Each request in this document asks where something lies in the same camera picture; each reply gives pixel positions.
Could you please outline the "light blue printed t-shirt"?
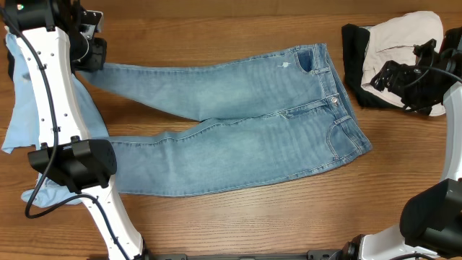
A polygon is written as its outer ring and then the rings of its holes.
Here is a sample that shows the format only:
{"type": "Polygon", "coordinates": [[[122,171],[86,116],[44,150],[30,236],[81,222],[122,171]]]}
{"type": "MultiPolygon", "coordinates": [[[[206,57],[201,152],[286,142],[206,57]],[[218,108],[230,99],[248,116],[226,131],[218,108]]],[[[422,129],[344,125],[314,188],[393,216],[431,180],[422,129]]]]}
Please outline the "light blue printed t-shirt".
{"type": "MultiPolygon", "coordinates": [[[[1,150],[10,154],[18,147],[40,147],[39,119],[30,74],[16,36],[8,32],[5,41],[9,51],[9,76],[14,83],[15,104],[1,150]]],[[[107,137],[108,130],[103,118],[87,89],[76,77],[73,81],[77,102],[90,135],[96,139],[107,137]]],[[[40,208],[51,207],[74,195],[67,187],[47,178],[33,204],[40,208]]]]}

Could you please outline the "blue denim jeans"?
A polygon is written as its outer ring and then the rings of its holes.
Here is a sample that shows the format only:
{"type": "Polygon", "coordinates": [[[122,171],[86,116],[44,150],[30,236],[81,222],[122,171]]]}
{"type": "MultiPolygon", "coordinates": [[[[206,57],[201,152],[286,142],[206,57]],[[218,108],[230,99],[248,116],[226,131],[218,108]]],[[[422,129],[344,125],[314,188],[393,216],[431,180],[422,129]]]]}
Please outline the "blue denim jeans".
{"type": "Polygon", "coordinates": [[[112,136],[120,192],[199,196],[341,167],[371,150],[323,43],[225,64],[106,64],[91,85],[196,121],[182,132],[112,136]]]}

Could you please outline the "white folded garment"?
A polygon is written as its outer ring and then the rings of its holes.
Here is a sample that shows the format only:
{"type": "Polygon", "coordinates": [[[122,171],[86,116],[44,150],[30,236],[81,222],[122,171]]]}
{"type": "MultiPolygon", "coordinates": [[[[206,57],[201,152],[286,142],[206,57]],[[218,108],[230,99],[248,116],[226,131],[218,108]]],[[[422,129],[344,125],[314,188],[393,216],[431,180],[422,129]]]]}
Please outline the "white folded garment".
{"type": "Polygon", "coordinates": [[[398,95],[388,90],[376,90],[372,78],[379,73],[385,62],[393,60],[399,64],[415,65],[415,45],[436,40],[439,51],[443,41],[443,24],[440,17],[431,11],[418,11],[396,17],[387,22],[365,28],[370,37],[365,49],[360,87],[387,108],[401,108],[404,104],[398,95]]]}

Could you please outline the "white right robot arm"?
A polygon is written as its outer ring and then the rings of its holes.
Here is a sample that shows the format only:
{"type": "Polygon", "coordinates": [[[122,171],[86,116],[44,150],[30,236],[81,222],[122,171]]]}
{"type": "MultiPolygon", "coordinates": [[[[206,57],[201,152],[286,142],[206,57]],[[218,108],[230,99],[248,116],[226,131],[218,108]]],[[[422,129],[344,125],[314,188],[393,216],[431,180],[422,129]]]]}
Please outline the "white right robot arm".
{"type": "Polygon", "coordinates": [[[445,164],[440,182],[405,204],[400,222],[358,235],[341,250],[308,251],[308,259],[451,259],[461,255],[461,29],[448,30],[440,50],[431,39],[414,46],[413,66],[387,61],[372,87],[400,97],[403,110],[428,112],[443,105],[447,117],[445,164]]]}

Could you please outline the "dark green folded garment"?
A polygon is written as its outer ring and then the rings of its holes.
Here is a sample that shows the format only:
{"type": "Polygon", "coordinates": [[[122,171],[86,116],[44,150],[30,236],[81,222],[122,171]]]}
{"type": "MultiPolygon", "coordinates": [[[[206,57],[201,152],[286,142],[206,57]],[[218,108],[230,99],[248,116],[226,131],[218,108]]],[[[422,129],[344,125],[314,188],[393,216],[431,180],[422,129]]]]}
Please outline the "dark green folded garment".
{"type": "Polygon", "coordinates": [[[365,61],[365,51],[370,39],[370,32],[353,24],[346,24],[341,28],[343,62],[344,62],[344,81],[353,91],[357,102],[364,108],[395,108],[393,105],[382,98],[374,95],[361,87],[363,76],[363,64],[365,61]]]}

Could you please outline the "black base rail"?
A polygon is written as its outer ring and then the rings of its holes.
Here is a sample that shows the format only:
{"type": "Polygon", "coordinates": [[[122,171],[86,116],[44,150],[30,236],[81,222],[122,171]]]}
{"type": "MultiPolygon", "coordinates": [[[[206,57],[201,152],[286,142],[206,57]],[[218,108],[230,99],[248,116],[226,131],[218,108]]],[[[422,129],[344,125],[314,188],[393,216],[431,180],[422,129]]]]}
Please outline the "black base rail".
{"type": "Polygon", "coordinates": [[[152,254],[152,260],[345,260],[351,259],[343,250],[309,250],[307,253],[218,254],[189,256],[184,253],[152,254]]]}

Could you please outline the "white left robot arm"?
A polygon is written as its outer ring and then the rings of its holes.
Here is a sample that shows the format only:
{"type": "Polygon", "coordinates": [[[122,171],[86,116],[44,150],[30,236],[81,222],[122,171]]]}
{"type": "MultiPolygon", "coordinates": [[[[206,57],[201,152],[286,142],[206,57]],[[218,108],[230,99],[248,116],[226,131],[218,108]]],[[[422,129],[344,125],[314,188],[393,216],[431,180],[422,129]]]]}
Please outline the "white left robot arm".
{"type": "Polygon", "coordinates": [[[77,102],[73,75],[105,63],[98,37],[102,12],[78,1],[8,0],[1,15],[25,58],[39,119],[39,149],[28,160],[82,201],[100,231],[110,259],[150,259],[115,185],[116,155],[108,140],[93,139],[77,102]]]}

